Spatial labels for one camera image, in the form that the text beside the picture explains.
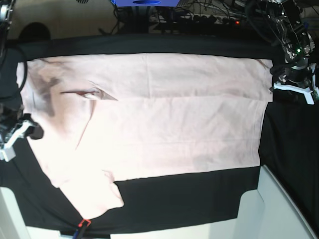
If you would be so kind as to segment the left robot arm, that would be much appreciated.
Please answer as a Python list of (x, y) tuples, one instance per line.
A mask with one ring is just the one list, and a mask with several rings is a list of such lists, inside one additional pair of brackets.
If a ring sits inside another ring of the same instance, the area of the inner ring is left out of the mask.
[[(301, 9), (294, 0), (249, 0), (245, 5), (245, 15), (256, 32), (273, 46), (281, 45), (285, 62), (274, 65), (270, 73), (278, 77), (279, 83), (306, 88), (314, 82), (314, 70), (310, 57), (315, 42), (301, 20)], [(266, 25), (275, 36), (267, 37), (253, 22), (255, 9), (260, 11)]]

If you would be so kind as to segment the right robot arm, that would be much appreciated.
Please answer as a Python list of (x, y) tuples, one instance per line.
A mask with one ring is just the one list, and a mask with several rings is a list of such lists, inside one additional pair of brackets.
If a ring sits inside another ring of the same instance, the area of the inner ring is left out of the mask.
[(4, 103), (14, 100), (20, 96), (20, 93), (22, 92), (26, 83), (28, 70), (26, 55), (22, 49), (18, 46), (10, 47), (7, 44), (7, 36), (12, 24), (15, 3), (16, 1), (14, 0), (2, 0), (0, 2), (0, 64), (4, 64), (7, 50), (12, 48), (21, 54), (24, 73), (22, 82), (18, 86), (18, 89), (9, 96), (0, 98), (1, 149), (11, 147), (19, 138), (30, 137), (33, 140), (39, 140), (44, 136), (42, 127), (31, 118), (30, 114), (23, 113), (23, 106), (20, 106), (20, 108), (17, 110), (13, 110), (4, 105)]

